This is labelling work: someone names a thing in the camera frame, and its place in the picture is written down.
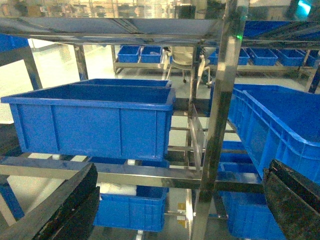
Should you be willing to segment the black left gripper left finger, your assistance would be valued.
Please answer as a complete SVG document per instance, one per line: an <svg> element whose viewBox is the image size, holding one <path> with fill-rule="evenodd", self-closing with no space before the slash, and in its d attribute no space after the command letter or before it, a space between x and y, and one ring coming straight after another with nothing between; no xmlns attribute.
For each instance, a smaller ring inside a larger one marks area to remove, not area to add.
<svg viewBox="0 0 320 240"><path fill-rule="evenodd" d="M87 240L100 202L98 172L87 164L17 223L2 240Z"/></svg>

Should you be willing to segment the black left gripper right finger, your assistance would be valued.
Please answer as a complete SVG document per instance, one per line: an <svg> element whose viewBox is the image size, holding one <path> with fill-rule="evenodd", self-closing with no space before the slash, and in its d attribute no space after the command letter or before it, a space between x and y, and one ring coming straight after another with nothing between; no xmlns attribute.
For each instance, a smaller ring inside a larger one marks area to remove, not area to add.
<svg viewBox="0 0 320 240"><path fill-rule="evenodd" d="M320 238L320 185L277 159L263 169L264 195L287 240Z"/></svg>

